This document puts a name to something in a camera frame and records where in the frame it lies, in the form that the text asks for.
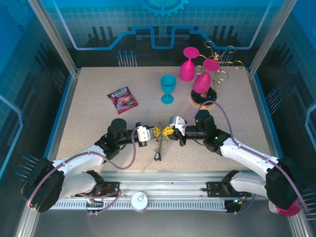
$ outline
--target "pink wine glass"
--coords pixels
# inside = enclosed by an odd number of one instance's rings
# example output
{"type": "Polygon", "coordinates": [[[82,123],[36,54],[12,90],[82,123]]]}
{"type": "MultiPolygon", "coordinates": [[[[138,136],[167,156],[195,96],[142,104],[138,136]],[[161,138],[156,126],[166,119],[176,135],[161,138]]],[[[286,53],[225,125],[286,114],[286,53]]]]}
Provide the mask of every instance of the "pink wine glass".
{"type": "Polygon", "coordinates": [[[183,81],[192,81],[195,75],[195,66],[191,59],[197,58],[199,56],[199,51],[197,48],[187,47],[183,50],[183,54],[189,59],[182,64],[179,77],[183,81]]]}
{"type": "Polygon", "coordinates": [[[198,94],[205,94],[208,92],[211,85],[211,76],[209,72],[217,72],[219,70],[218,63],[213,59],[206,59],[203,62],[205,73],[198,75],[197,79],[193,83],[193,90],[198,94]]]}

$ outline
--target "magenta wine glass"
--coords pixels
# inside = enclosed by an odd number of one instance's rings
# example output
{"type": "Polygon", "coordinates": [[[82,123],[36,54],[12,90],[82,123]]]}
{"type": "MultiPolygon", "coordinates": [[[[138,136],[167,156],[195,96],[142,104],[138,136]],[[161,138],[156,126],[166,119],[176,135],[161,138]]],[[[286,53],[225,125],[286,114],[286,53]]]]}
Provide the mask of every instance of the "magenta wine glass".
{"type": "Polygon", "coordinates": [[[195,75],[195,66],[191,59],[197,58],[199,51],[197,48],[187,47],[183,50],[183,54],[189,59],[182,64],[179,77],[183,81],[192,81],[195,75]]]}

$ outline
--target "gear logo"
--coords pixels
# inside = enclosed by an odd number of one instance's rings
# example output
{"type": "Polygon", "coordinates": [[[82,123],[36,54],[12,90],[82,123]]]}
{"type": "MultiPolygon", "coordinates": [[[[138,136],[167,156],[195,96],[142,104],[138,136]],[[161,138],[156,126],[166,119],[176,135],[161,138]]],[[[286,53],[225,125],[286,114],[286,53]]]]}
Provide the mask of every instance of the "gear logo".
{"type": "Polygon", "coordinates": [[[31,14],[27,0],[0,0],[0,7],[6,7],[20,25],[23,25],[31,14]]]}
{"type": "Polygon", "coordinates": [[[147,10],[148,14],[153,13],[154,16],[164,17],[171,16],[172,13],[178,14],[178,10],[184,9],[184,4],[188,4],[188,0],[139,0],[143,6],[143,10],[147,10]]]}

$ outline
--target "cable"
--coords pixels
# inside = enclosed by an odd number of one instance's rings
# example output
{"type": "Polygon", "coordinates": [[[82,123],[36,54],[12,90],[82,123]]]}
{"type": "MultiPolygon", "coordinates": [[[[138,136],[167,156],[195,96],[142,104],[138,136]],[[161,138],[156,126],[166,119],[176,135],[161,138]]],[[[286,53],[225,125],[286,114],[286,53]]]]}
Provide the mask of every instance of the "cable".
{"type": "Polygon", "coordinates": [[[92,211],[90,211],[90,212],[88,212],[89,214],[90,214],[90,216],[91,215],[98,215],[98,214],[101,214],[102,212],[105,212],[106,210],[108,210],[111,206],[113,206],[113,204],[119,199],[119,197],[120,197],[120,195],[122,194],[122,192],[119,190],[119,191],[117,191],[116,193],[118,193],[118,196],[107,206],[107,207],[105,207],[104,209],[102,209],[101,211],[95,211],[95,212],[92,212],[92,211]]]}
{"type": "Polygon", "coordinates": [[[60,167],[64,166],[65,164],[69,163],[70,161],[72,161],[73,159],[75,158],[78,158],[78,157],[81,157],[81,156],[84,156],[84,155],[90,155],[90,154],[94,154],[96,156],[99,156],[99,157],[102,157],[104,160],[106,160],[107,162],[111,163],[114,167],[120,169],[120,170],[125,170],[125,169],[128,169],[130,168],[133,164],[134,164],[134,161],[135,161],[135,157],[136,157],[136,145],[135,145],[135,139],[134,139],[134,133],[136,132],[137,128],[134,129],[132,131],[132,134],[131,134],[131,137],[132,137],[132,145],[133,145],[133,149],[134,149],[134,152],[133,152],[133,159],[131,161],[131,163],[126,166],[126,167],[119,167],[117,166],[116,164],[114,164],[112,161],[110,161],[108,158],[106,158],[105,156],[97,153],[97,152],[83,152],[83,153],[79,153],[79,154],[76,154],[70,158],[68,158],[67,160],[65,160],[63,163],[60,163],[58,166],[56,166],[55,168],[53,168],[48,174],[46,174],[44,176],[44,178],[39,182],[39,184],[36,186],[36,188],[34,189],[34,191],[32,192],[30,198],[29,198],[29,201],[28,201],[28,208],[32,208],[31,206],[31,202],[33,200],[33,198],[35,197],[36,193],[39,191],[40,187],[43,185],[43,183],[56,171],[58,170],[60,167]]]}
{"type": "Polygon", "coordinates": [[[97,199],[97,198],[107,198],[107,197],[110,197],[110,196],[112,196],[112,195],[118,194],[118,193],[120,193],[120,192],[121,192],[121,191],[118,190],[118,191],[115,191],[115,192],[113,192],[113,193],[106,194],[106,195],[102,195],[102,196],[89,196],[89,195],[84,194],[84,193],[81,193],[81,194],[79,194],[79,195],[81,195],[81,196],[83,196],[83,197],[85,197],[85,198],[89,198],[89,199],[97,199]]]}
{"type": "Polygon", "coordinates": [[[309,211],[309,209],[308,209],[306,203],[304,202],[303,197],[301,196],[300,192],[298,191],[297,187],[295,186],[294,182],[291,180],[290,176],[289,176],[278,164],[276,164],[276,163],[273,162],[272,160],[270,160],[270,159],[268,159],[268,158],[262,156],[261,154],[258,154],[258,153],[254,152],[254,151],[252,151],[252,150],[250,150],[250,149],[248,149],[248,148],[246,148],[246,147],[241,146],[241,145],[235,140],[234,135],[233,135],[232,126],[231,126],[231,123],[230,123],[230,121],[229,121],[229,119],[228,119],[228,116],[227,116],[226,112],[224,111],[223,107],[222,107],[220,104],[218,104],[216,101],[208,100],[208,101],[205,101],[203,104],[201,104],[201,105],[198,107],[198,109],[195,111],[195,113],[193,114],[193,116],[192,116],[192,118],[189,120],[189,122],[188,122],[186,125],[184,125],[182,128],[186,128],[187,126],[189,126],[189,124],[194,120],[194,118],[195,118],[195,116],[197,115],[197,113],[199,112],[199,110],[200,110],[205,104],[207,104],[207,103],[214,103],[215,105],[217,105],[217,106],[220,108],[220,110],[222,111],[222,113],[223,113],[224,116],[225,116],[225,119],[226,119],[226,122],[227,122],[227,125],[228,125],[228,129],[229,129],[229,132],[230,132],[230,134],[231,134],[231,139],[232,139],[232,141],[235,143],[235,145],[238,146],[239,148],[243,149],[244,151],[247,151],[247,152],[249,152],[249,153],[251,153],[251,154],[257,156],[257,157],[263,159],[264,161],[266,161],[266,162],[272,164],[274,167],[276,167],[276,168],[285,176],[285,178],[288,180],[288,182],[289,182],[290,185],[292,186],[294,192],[296,193],[298,199],[300,200],[301,204],[302,204],[303,207],[304,207],[304,211],[305,211],[306,213],[309,213],[310,211],[309,211]]]}
{"type": "Polygon", "coordinates": [[[201,144],[200,142],[198,142],[196,139],[193,139],[193,141],[195,141],[196,143],[198,143],[201,146],[204,146],[204,144],[201,144]]]}
{"type": "Polygon", "coordinates": [[[257,197],[257,195],[253,196],[251,202],[249,203],[249,205],[244,210],[239,211],[239,212],[235,212],[235,216],[240,215],[240,214],[244,213],[246,210],[248,210],[253,205],[253,203],[255,202],[256,197],[257,197]]]}

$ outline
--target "glass panel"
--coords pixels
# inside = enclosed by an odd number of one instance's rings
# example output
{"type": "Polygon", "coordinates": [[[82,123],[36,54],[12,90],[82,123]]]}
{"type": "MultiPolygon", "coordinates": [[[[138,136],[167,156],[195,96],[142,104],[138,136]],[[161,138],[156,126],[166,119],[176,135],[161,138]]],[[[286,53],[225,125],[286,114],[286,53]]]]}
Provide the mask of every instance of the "glass panel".
{"type": "Polygon", "coordinates": [[[42,0],[77,67],[179,66],[212,40],[249,66],[283,0],[42,0]]]}
{"type": "Polygon", "coordinates": [[[297,1],[257,72],[285,156],[315,186],[316,5],[297,1]]]}
{"type": "Polygon", "coordinates": [[[22,156],[44,156],[69,72],[27,0],[0,1],[0,32],[0,230],[14,236],[32,169],[22,156]]]}

